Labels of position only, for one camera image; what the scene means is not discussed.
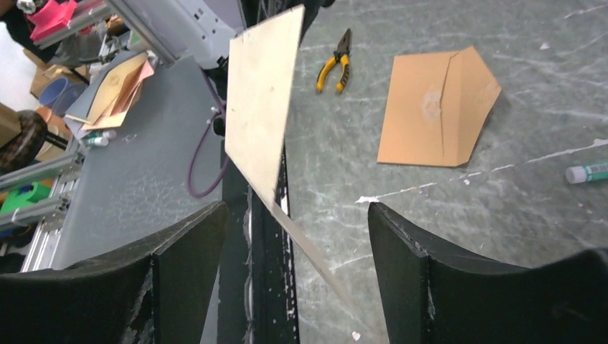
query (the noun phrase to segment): yellow-handled pliers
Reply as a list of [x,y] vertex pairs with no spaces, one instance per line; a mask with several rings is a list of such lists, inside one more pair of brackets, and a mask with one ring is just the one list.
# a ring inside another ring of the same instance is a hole
[[340,76],[340,81],[336,85],[336,91],[342,92],[348,83],[348,78],[351,76],[351,61],[348,56],[351,53],[351,30],[346,30],[344,36],[338,43],[338,49],[333,52],[333,56],[330,57],[321,71],[319,72],[319,76],[317,77],[317,92],[323,91],[323,86],[325,84],[325,78],[327,74],[340,62],[342,65],[342,75]]

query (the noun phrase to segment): envelope flap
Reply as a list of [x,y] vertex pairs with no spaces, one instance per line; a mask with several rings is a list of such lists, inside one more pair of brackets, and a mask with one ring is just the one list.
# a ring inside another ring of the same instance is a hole
[[458,165],[469,161],[483,123],[502,90],[474,47],[462,50],[459,55],[462,57],[462,84]]
[[378,162],[442,165],[441,99],[453,54],[394,58]]

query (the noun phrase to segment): green object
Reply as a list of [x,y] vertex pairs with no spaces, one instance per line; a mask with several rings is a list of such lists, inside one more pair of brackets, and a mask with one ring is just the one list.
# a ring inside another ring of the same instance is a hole
[[600,181],[602,179],[608,179],[608,161],[566,169],[566,180],[570,184]]
[[13,190],[6,196],[6,200],[0,209],[0,214],[31,206],[32,204],[48,198],[50,194],[51,189],[38,182],[34,182],[30,186]]

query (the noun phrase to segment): metal rail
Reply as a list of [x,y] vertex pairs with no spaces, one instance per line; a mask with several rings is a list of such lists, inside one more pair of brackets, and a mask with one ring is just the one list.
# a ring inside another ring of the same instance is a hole
[[66,153],[52,160],[5,174],[0,176],[0,192],[14,190],[35,181],[80,170],[83,161],[84,156],[81,153]]

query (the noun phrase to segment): brown envelope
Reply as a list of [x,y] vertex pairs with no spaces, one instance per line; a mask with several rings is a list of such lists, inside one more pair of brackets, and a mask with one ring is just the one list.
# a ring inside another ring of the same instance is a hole
[[500,91],[474,47],[396,56],[378,162],[425,166],[468,162]]
[[83,125],[83,130],[117,128],[123,124],[127,111],[139,100],[143,81],[154,75],[154,68],[146,61],[136,72],[126,78],[124,89],[104,110],[97,122]]
[[147,61],[148,54],[141,53],[122,64],[118,65],[109,71],[97,91],[97,95],[93,99],[87,123],[95,123],[104,113],[105,109],[112,105],[116,97],[120,99],[121,91],[128,83],[129,78],[136,75],[137,71],[141,70],[143,64]]

